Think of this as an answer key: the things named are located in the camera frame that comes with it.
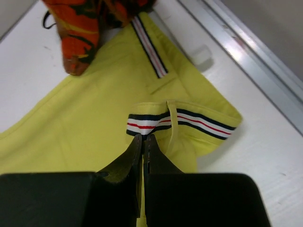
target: orange camouflage clothing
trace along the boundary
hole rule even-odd
[[[42,0],[53,15],[62,40],[66,72],[81,75],[98,50],[99,19],[124,27],[156,0]]]

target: white surface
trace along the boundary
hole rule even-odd
[[[213,62],[200,68],[244,118],[224,145],[198,160],[200,171],[250,175],[273,227],[303,226],[303,138],[181,6],[169,10],[210,48]],[[55,29],[41,28],[44,12],[37,3],[0,44],[0,131],[16,123],[66,76]],[[151,17],[167,33],[156,15]]]
[[[198,66],[211,59],[212,53],[203,44],[201,37],[195,30],[184,23],[183,17],[174,17],[174,14],[170,13],[170,9],[173,9],[175,4],[174,0],[159,0],[155,3],[153,9],[172,33],[189,60]]]
[[[0,0],[0,38],[36,0]]]
[[[179,2],[303,135],[303,103],[290,90],[292,87],[287,87],[273,73],[275,69],[268,68],[266,62],[260,60],[261,56],[254,55],[249,47],[240,45],[235,40],[235,35],[226,29],[227,25],[216,18],[201,0],[179,0]]]
[[[220,0],[205,0],[228,26],[268,65],[291,91],[303,100],[303,80],[295,75],[253,32],[240,21]]]

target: striped trim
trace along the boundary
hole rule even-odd
[[[220,140],[229,138],[236,129],[202,114],[188,110],[177,109],[177,114],[179,125],[192,127]],[[145,139],[147,135],[154,133],[155,131],[169,128],[171,128],[169,112],[160,115],[130,114],[127,121],[126,133],[132,136],[141,134]]]
[[[142,23],[140,17],[135,17],[131,22],[140,43],[149,58],[153,69],[158,78],[163,78],[166,74],[168,74],[168,70],[166,69],[163,61],[161,60],[155,46],[152,44],[152,40],[150,39],[144,24]]]

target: belt loop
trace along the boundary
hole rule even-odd
[[[173,151],[176,139],[178,137],[178,115],[175,101],[167,101],[167,106],[171,118],[171,137],[169,140],[169,145],[167,147],[166,155],[170,154]]]

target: yellow fabric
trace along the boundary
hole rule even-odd
[[[98,171],[129,145],[132,136],[125,133],[129,113],[167,111],[173,125],[154,133],[159,146],[182,171],[194,172],[196,157],[212,152],[223,140],[178,125],[176,109],[201,113],[231,127],[240,124],[238,111],[147,14],[140,18],[168,74],[157,78],[133,27],[127,26],[99,50],[81,77],[67,77],[0,134],[0,174]]]

